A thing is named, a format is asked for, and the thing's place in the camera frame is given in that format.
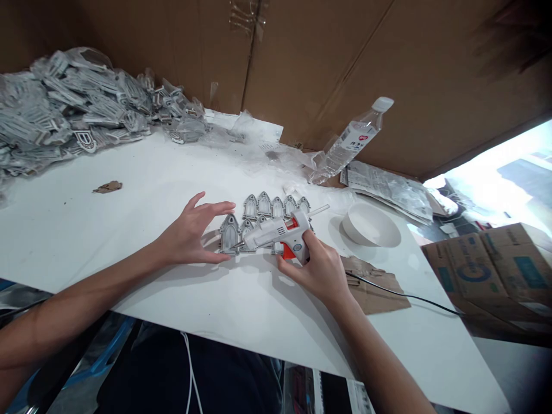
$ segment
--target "cardboard wall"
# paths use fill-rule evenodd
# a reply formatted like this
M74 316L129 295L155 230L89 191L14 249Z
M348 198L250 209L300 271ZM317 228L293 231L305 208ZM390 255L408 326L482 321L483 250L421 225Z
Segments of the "cardboard wall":
M320 150L389 96L358 159L438 175L552 117L552 59L519 74L519 36L489 23L508 1L274 2L244 108L283 125L283 142Z
M239 113L251 33L232 30L232 5L216 0L6 0L0 5L0 72L57 49L92 46L136 76L146 67L210 106Z
M255 39L243 109L283 125L282 142L310 144L306 137L316 117L391 3L270 2L262 39Z

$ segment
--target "finger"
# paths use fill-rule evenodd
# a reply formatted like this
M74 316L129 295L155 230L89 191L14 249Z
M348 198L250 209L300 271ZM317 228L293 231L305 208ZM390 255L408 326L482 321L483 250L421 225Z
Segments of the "finger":
M311 252L319 253L324 250L322 242L315 236L311 229L308 229L303 233L303 240L305 240L305 243Z
M223 202L220 202L220 203L215 203L215 204L203 204L203 205L200 205L197 210L200 211L200 210L209 210L213 216L221 216L222 214L228 214L228 213L225 213L229 210L233 210L234 207L236 206L236 203L232 203L232 202L229 202L229 201L223 201Z
M202 191L200 193L197 193L196 195L194 195L190 201L188 201L188 204L186 204L186 207L184 207L184 210L182 211L183 213L184 212L188 212L188 211L191 211L194 209L194 207L196 206L197 202L199 200L201 200L201 198L205 195L205 192Z
M302 285L303 273L301 269L293 266L291 263L286 262L283 257L278 256L278 270L288 276L292 281Z
M215 253L208 250L204 250L199 257L199 260L201 260L201 263L210 263L212 265L217 265L222 262L227 262L230 259L232 259L230 255Z
M320 242L320 244L321 244L325 249L335 250L333 247L328 246L327 244L325 244L322 240L318 239L318 241Z

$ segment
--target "debris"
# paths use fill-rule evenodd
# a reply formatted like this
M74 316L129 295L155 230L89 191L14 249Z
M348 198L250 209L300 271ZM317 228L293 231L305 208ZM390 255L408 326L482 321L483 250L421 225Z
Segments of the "debris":
M107 184L104 184L95 190L92 190L93 193L105 194L111 193L112 191L117 191L122 188L122 183L119 181L110 181Z

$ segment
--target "cardboard box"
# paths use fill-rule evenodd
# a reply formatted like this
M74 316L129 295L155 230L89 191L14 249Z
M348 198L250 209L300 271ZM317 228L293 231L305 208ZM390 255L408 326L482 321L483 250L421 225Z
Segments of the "cardboard box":
M424 252L451 301L466 314L484 321L490 313L527 332L552 332L546 319L508 296L476 233L428 244Z
M552 319L552 240L521 223L484 231L481 240L508 295Z
M524 335L525 331L523 329L500 320L462 297L454 270L449 261L446 248L447 242L448 240L428 244L422 246L421 249L450 301L465 314L462 320L466 323L466 326L468 326L468 323L476 326L478 335L485 338L497 338L502 334Z
M464 299L522 329L547 332L540 315L508 296L483 242L476 233L446 243L448 258Z

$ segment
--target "orange trigger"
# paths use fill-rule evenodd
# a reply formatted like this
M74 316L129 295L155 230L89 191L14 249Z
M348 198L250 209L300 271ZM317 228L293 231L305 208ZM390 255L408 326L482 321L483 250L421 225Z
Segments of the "orange trigger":
M293 254L293 251L288 247L287 244L283 244L283 258L284 259L295 259L295 255Z

